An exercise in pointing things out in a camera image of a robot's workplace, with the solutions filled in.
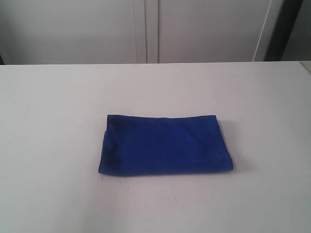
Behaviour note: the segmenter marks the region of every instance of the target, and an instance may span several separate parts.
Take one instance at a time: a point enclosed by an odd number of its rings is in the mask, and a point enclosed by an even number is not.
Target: white table
[[[0,232],[309,233],[298,62],[0,67]],[[235,170],[97,173],[107,114],[216,114]]]

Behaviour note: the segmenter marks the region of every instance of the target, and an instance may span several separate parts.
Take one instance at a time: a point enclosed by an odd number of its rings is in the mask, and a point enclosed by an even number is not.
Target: blue towel
[[[216,116],[107,116],[99,173],[139,176],[232,169]]]

